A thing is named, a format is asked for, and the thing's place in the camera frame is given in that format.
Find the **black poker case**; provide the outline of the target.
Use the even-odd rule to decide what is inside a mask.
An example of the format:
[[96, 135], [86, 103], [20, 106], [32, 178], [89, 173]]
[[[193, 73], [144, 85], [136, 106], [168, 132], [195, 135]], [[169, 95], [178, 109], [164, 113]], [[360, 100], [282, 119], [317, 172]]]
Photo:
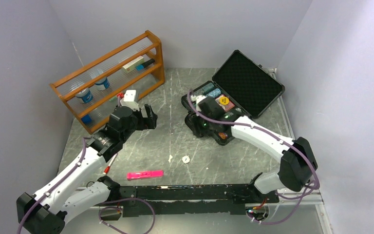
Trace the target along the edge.
[[[236, 113], [236, 120], [241, 116], [259, 118], [285, 91], [283, 84], [239, 50], [230, 55], [210, 81], [194, 88], [192, 93], [210, 82], [235, 104], [230, 111]], [[187, 109], [185, 124], [188, 127], [188, 113], [191, 108], [186, 95], [182, 96], [181, 104]], [[211, 134], [208, 137], [224, 146], [233, 139], [231, 127], [225, 133], [229, 136], [227, 139], [221, 139], [218, 134]]]

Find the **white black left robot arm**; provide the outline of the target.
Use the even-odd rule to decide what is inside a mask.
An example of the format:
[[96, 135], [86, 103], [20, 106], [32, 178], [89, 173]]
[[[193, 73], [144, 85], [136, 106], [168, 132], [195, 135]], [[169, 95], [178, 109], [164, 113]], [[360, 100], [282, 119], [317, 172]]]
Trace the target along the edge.
[[155, 129], [157, 114], [149, 104], [132, 109], [117, 106], [107, 124], [82, 139], [81, 153], [47, 185], [16, 200], [19, 226], [31, 234], [59, 234], [73, 218], [98, 204], [121, 202], [120, 184], [107, 175], [89, 188], [76, 192], [88, 176], [107, 166], [135, 131]]

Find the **yellow big blind button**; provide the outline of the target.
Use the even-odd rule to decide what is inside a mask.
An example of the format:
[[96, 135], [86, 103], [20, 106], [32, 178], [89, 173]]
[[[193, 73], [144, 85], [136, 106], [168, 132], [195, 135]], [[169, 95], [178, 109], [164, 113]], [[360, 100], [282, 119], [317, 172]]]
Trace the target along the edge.
[[230, 101], [229, 98], [223, 96], [219, 98], [219, 103], [223, 106], [227, 106], [230, 103]]

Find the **white poker chip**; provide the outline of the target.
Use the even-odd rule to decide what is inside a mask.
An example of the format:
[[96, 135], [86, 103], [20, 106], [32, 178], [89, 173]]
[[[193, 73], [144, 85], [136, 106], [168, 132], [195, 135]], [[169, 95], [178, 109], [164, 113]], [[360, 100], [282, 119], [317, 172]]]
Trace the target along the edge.
[[184, 164], [188, 164], [188, 163], [190, 163], [190, 157], [189, 157], [189, 156], [183, 156], [183, 157], [182, 157], [182, 162], [183, 162]]

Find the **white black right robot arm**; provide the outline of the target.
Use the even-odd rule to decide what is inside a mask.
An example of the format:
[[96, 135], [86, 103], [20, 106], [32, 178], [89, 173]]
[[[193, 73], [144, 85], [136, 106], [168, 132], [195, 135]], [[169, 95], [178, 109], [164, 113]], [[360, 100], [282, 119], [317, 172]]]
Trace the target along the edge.
[[268, 130], [242, 111], [226, 111], [212, 97], [188, 95], [187, 102], [193, 112], [190, 126], [194, 132], [228, 133], [261, 149], [279, 163], [277, 170], [255, 177], [248, 189], [252, 201], [261, 202], [267, 193], [280, 189], [299, 192], [308, 188], [312, 192], [320, 188], [318, 166], [308, 140], [293, 139]]

